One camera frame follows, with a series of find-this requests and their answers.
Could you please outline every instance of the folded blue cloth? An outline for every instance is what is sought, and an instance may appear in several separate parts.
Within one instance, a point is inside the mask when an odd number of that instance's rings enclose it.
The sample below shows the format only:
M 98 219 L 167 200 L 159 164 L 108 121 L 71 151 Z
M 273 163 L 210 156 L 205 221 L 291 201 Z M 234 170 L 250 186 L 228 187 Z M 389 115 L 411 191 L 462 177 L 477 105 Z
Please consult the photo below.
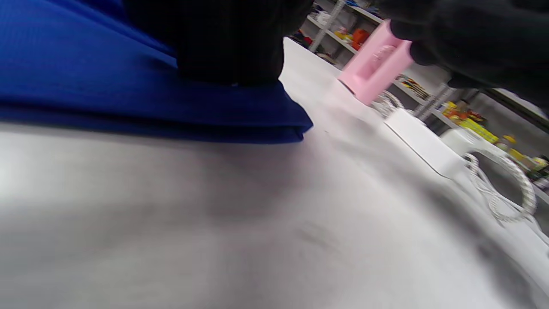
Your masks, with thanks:
M 255 144 L 312 127 L 281 83 L 180 79 L 173 51 L 129 25 L 120 0 L 0 1 L 0 120 Z

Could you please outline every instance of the white table surface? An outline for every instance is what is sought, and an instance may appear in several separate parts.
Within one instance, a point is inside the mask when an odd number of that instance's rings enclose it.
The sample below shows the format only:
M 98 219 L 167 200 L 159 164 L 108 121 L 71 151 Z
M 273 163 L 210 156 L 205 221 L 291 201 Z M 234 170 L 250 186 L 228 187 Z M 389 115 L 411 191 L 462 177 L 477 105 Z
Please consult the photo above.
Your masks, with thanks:
M 300 144 L 1 124 L 0 308 L 530 306 L 338 70 L 285 48 Z

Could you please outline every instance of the gloved hand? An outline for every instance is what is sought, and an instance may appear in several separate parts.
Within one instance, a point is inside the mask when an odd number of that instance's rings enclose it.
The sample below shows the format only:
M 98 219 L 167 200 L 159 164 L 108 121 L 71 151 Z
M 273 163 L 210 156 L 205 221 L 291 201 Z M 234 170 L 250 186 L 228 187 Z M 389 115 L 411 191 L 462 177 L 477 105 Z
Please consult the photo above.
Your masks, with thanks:
M 549 0 L 377 0 L 421 65 L 456 88 L 501 87 L 549 109 Z

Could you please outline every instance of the white cord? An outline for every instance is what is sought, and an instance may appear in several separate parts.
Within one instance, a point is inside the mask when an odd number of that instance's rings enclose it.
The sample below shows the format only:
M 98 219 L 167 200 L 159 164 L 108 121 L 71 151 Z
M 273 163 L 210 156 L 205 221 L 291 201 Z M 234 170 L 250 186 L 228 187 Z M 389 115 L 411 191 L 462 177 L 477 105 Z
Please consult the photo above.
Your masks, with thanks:
M 383 118 L 387 118 L 398 108 L 404 109 L 400 100 L 389 91 L 383 91 L 377 99 L 372 102 L 372 107 L 375 108 Z
M 534 194 L 534 189 L 532 188 L 532 183 L 524 173 L 514 164 L 511 160 L 505 157 L 496 156 L 489 151 L 479 151 L 481 154 L 485 155 L 487 158 L 493 160 L 500 165 L 503 165 L 507 171 L 509 171 L 513 177 L 518 181 L 520 190 L 523 194 L 522 205 L 519 206 L 509 200 L 508 198 L 501 195 L 492 185 L 486 174 L 479 168 L 478 159 L 470 154 L 465 154 L 465 157 L 469 159 L 467 161 L 467 166 L 470 169 L 470 178 L 477 190 L 483 192 L 489 196 L 488 205 L 490 212 L 500 222 L 514 223 L 514 222 L 524 222 L 526 223 L 532 231 L 546 244 L 549 246 L 549 238 L 543 233 L 540 226 L 538 225 L 536 219 L 534 218 L 534 213 L 536 212 L 536 197 Z M 508 216 L 502 214 L 498 207 L 500 202 L 504 202 L 515 209 L 518 213 L 514 216 Z
M 397 99 L 392 93 L 384 91 L 379 97 L 372 102 L 374 108 L 379 111 L 383 117 L 388 117 L 392 112 L 398 108 L 404 109 L 402 103 Z M 536 219 L 534 218 L 534 213 L 536 212 L 536 195 L 534 193 L 534 188 L 532 183 L 524 173 L 519 169 L 519 167 L 513 163 L 507 157 L 492 153 L 488 150 L 477 149 L 479 153 L 487 157 L 488 159 L 494 161 L 495 163 L 503 166 L 503 168 L 511 173 L 511 175 L 517 180 L 520 190 L 523 195 L 522 205 L 517 205 L 508 198 L 501 195 L 492 185 L 486 174 L 479 168 L 478 159 L 470 154 L 465 154 L 465 157 L 469 159 L 467 161 L 467 167 L 470 169 L 470 179 L 473 185 L 480 192 L 488 195 L 488 208 L 494 218 L 500 222 L 506 223 L 516 223 L 524 222 L 526 223 L 532 231 L 549 246 L 549 238 L 543 233 L 540 226 L 538 225 Z M 500 203 L 506 203 L 512 207 L 517 214 L 509 216 L 503 214 L 499 211 Z

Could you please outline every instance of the pink object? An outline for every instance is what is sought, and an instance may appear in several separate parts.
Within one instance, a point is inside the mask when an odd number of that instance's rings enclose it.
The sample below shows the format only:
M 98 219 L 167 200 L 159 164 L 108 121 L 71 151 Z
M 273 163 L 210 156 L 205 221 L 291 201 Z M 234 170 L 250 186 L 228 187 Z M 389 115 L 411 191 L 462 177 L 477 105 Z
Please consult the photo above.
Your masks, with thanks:
M 394 37 L 384 21 L 349 61 L 338 79 L 362 103 L 370 105 L 413 60 L 410 41 Z

